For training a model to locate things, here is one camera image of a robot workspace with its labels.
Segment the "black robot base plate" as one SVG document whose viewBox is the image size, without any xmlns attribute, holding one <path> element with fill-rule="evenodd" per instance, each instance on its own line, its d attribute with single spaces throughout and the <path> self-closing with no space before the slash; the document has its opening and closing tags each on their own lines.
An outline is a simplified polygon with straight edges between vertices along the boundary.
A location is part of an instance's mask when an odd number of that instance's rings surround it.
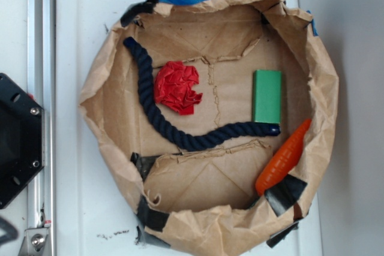
<svg viewBox="0 0 384 256">
<path fill-rule="evenodd" d="M 43 168 L 43 108 L 1 74 L 1 209 Z"/>
</svg>

